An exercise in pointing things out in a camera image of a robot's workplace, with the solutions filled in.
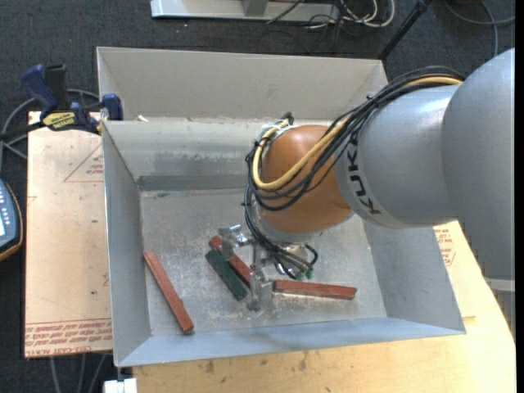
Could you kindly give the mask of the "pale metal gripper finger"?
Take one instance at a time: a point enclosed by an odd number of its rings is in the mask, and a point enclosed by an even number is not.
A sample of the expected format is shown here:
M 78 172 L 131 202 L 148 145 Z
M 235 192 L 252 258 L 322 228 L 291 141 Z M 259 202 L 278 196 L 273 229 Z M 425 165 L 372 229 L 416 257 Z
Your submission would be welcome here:
M 265 308 L 272 300 L 273 282 L 268 280 L 261 272 L 250 274 L 250 299 L 247 308 L 258 312 Z
M 250 238 L 242 232 L 242 226 L 240 224 L 220 227 L 219 235 L 222 239 L 221 253 L 226 260 L 232 259 L 237 247 L 246 246 L 251 242 Z

